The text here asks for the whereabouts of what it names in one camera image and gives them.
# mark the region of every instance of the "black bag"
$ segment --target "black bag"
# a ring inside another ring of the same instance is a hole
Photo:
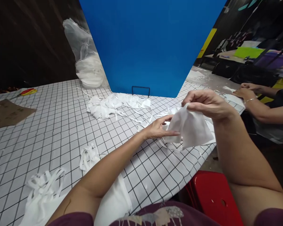
[[[254,83],[272,87],[277,82],[278,75],[276,70],[258,67],[249,63],[238,68],[230,80],[238,84]]]
[[[214,67],[212,74],[216,74],[225,78],[231,78],[235,74],[239,65],[240,63],[235,61],[223,60]]]

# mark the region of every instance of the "brown cardboard piece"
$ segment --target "brown cardboard piece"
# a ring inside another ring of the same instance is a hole
[[[34,112],[36,109],[21,107],[4,99],[0,101],[0,128],[16,125]]]

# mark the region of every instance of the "purple shirt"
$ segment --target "purple shirt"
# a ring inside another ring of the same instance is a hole
[[[93,226],[93,218],[89,213],[69,213],[51,222],[48,226]],[[110,226],[136,225],[219,225],[198,210],[180,202],[156,203],[142,208],[134,216],[123,217]],[[262,211],[256,218],[255,226],[283,226],[283,210],[270,208]]]

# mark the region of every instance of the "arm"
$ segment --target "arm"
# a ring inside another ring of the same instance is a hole
[[[274,98],[277,92],[280,90],[280,89],[275,89],[275,88],[262,86],[262,85],[256,85],[252,83],[242,83],[241,88],[252,90],[257,94],[262,94],[270,98]]]
[[[211,90],[190,91],[182,105],[212,118],[218,157],[245,225],[268,208],[283,209],[283,189],[247,134],[237,111]]]
[[[256,98],[256,95],[249,89],[240,88],[233,92],[233,95],[243,98],[245,108],[259,122],[265,124],[283,124],[283,107],[270,108],[259,100],[250,100]]]
[[[95,219],[102,198],[126,167],[137,148],[150,138],[178,136],[178,132],[162,129],[162,124],[170,121],[172,117],[173,115],[168,115],[155,120],[100,160],[68,193],[46,225],[62,215],[73,212],[90,213]]]
[[[261,123],[283,124],[283,107],[269,108],[259,100],[251,100],[245,107]]]

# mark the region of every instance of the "hand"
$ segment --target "hand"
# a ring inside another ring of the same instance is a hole
[[[254,91],[246,88],[240,88],[233,92],[234,96],[241,97],[244,101],[247,101],[252,98],[256,98]]]
[[[157,139],[166,136],[179,136],[179,132],[163,130],[163,125],[165,125],[164,122],[171,121],[172,118],[173,115],[167,115],[162,118],[156,119],[149,126],[140,131],[140,133],[143,134],[145,140]]]
[[[181,106],[187,103],[190,103],[187,107],[189,111],[199,111],[213,120],[227,119],[238,114],[231,105],[212,90],[189,91]]]
[[[242,83],[241,88],[250,89],[254,92],[259,92],[261,89],[261,86],[253,84],[253,83]]]

